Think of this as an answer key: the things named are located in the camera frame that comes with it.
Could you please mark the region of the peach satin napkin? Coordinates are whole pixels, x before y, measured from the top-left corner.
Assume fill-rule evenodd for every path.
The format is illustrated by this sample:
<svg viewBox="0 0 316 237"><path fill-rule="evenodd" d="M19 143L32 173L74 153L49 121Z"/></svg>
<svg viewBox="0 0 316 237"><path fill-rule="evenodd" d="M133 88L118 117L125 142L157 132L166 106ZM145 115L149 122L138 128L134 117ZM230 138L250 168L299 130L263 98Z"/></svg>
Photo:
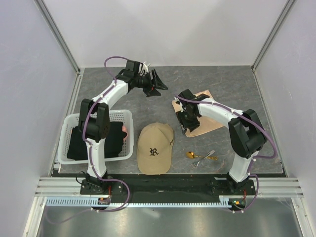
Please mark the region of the peach satin napkin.
<svg viewBox="0 0 316 237"><path fill-rule="evenodd" d="M201 91L195 94L195 96L199 96L201 94L205 94L208 95L210 98L213 98L213 96L211 95L209 90L205 90L205 91ZM176 104L176 101L173 100L171 102L175 113L180 111L180 105ZM212 118L209 117L205 117L205 116L201 116L198 118L198 121L200 122L199 127L197 127L195 130L193 130L192 132L190 132L189 129L184 129L181 127L182 132L184 133L185 136L189 137L189 138L193 138L196 136L200 136L203 134L206 134L208 132L214 131L216 129L219 129L221 127L224 127L221 123L215 121Z"/></svg>

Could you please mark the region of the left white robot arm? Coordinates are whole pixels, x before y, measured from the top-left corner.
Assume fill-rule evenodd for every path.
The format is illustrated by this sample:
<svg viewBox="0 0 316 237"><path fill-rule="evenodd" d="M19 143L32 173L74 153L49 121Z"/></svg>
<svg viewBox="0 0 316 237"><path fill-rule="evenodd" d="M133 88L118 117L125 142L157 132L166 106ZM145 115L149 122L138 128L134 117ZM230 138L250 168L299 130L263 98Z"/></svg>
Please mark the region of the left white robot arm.
<svg viewBox="0 0 316 237"><path fill-rule="evenodd" d="M147 63L125 60L125 68L116 76L112 75L111 84L92 99L82 100L80 106L79 129L88 157L88 170L82 187L91 185L97 194L108 190L104 143L110 131L110 108L134 88L141 88L147 97L160 96L160 90L168 90L156 70L149 69Z"/></svg>

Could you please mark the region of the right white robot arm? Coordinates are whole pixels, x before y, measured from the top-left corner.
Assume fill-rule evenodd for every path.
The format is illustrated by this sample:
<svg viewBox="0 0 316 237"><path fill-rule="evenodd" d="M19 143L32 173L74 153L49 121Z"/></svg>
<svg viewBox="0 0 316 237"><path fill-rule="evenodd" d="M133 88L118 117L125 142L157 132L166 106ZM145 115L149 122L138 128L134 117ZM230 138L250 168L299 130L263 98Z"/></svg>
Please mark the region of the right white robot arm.
<svg viewBox="0 0 316 237"><path fill-rule="evenodd" d="M227 174L226 188L229 193L238 194L249 179L251 160L267 141L256 112L235 110L206 94L195 96L188 89L175 97L175 103L180 106L176 116L184 133L199 128L200 117L211 118L228 129L235 157Z"/></svg>

